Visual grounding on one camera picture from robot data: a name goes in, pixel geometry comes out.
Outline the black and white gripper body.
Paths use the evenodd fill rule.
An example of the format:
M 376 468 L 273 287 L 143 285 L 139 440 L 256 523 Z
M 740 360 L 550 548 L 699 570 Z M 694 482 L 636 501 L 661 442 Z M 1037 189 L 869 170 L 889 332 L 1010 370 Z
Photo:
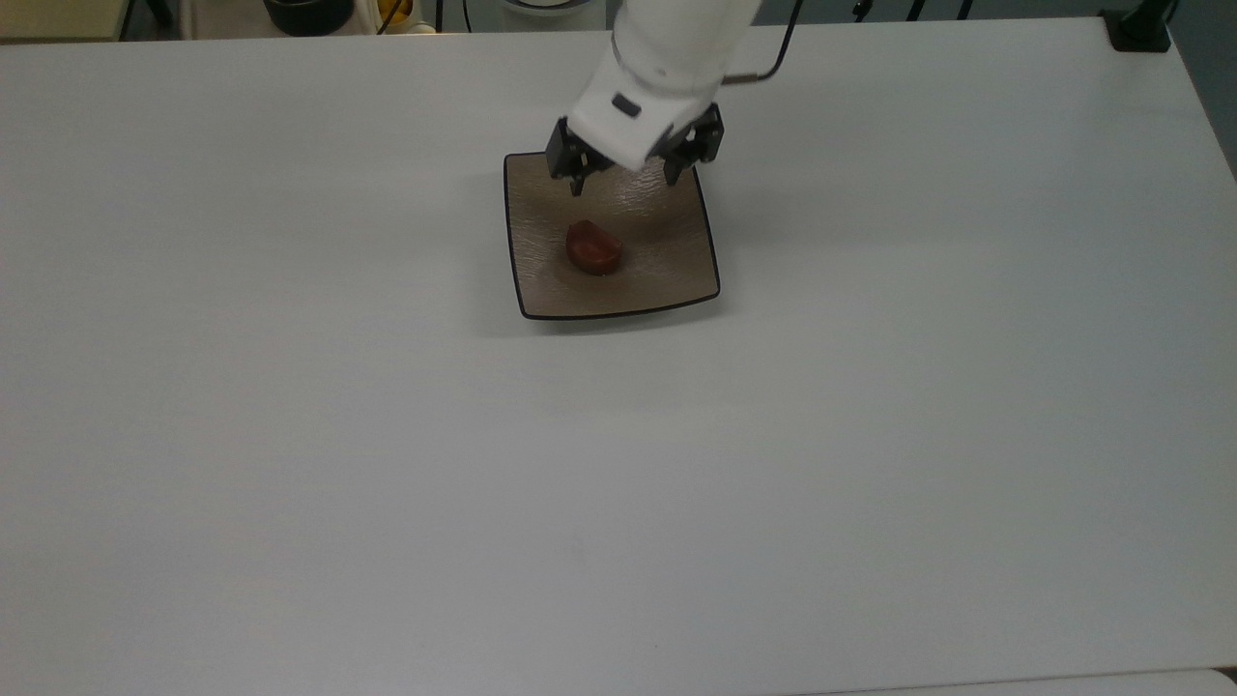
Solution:
M 662 171 L 664 159 L 675 159 L 683 176 L 715 161 L 724 136 L 720 106 L 710 94 L 653 91 L 618 57 L 605 53 L 588 87 L 555 122 L 546 163 L 553 180 L 570 180 L 575 171 L 596 176 L 616 164 L 637 172 L 649 159 L 662 161 Z

